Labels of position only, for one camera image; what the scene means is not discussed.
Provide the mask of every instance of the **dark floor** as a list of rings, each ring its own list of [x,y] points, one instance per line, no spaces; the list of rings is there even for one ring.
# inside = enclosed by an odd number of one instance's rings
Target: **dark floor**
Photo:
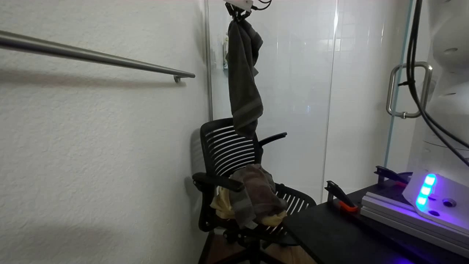
[[[229,246],[223,237],[215,237],[207,264],[213,264],[217,260],[239,253],[241,250],[242,247],[237,244]],[[266,250],[266,253],[286,264],[316,264],[316,262],[301,247],[282,248],[272,246]]]

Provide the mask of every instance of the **black table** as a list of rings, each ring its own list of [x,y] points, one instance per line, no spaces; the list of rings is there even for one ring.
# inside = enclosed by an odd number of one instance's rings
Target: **black table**
[[[399,185],[389,188],[374,185],[349,197],[360,204],[368,191],[404,200]],[[311,257],[326,264],[469,263],[468,259],[379,222],[363,218],[361,224],[358,225],[355,221],[348,219],[329,204],[322,204],[289,218],[285,222],[285,228]]]

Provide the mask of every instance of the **office chair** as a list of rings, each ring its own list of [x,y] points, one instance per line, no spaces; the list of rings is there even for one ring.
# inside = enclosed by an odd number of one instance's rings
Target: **office chair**
[[[201,127],[201,144],[207,172],[193,177],[196,187],[203,193],[200,229],[213,232],[222,228],[226,231],[225,237],[229,243],[238,243],[245,248],[242,253],[217,262],[219,264],[237,264],[242,262],[281,264],[282,262],[266,254],[261,247],[270,244],[283,247],[297,246],[282,225],[278,228],[260,225],[256,229],[245,229],[239,228],[235,221],[217,218],[216,210],[210,207],[217,187],[234,193],[242,191],[242,184],[229,180],[229,177],[242,166],[261,165],[263,147],[285,137],[286,134],[279,134],[259,141],[257,136],[251,138],[241,136],[234,128],[234,119],[213,121]],[[276,184],[276,196],[286,202],[289,216],[317,206],[311,197],[285,185]]]

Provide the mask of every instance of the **blue light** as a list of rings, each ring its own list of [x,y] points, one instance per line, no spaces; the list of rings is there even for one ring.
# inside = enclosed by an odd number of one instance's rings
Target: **blue light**
[[[427,204],[427,199],[426,199],[426,197],[420,197],[420,199],[417,200],[417,203],[418,203],[420,206],[426,206],[426,204]]]
[[[429,174],[426,178],[426,185],[430,185],[430,188],[431,188],[436,184],[436,181],[437,181],[436,174]]]
[[[429,188],[429,187],[423,187],[423,190],[421,190],[421,196],[429,197],[429,196],[430,196],[430,193],[431,193],[431,188]]]

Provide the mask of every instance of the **chair backrest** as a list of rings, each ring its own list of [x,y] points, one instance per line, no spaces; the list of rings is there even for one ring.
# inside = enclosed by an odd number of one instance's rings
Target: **chair backrest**
[[[201,143],[209,177],[229,178],[237,169],[261,163],[259,138],[235,131],[234,119],[220,119],[201,128]]]

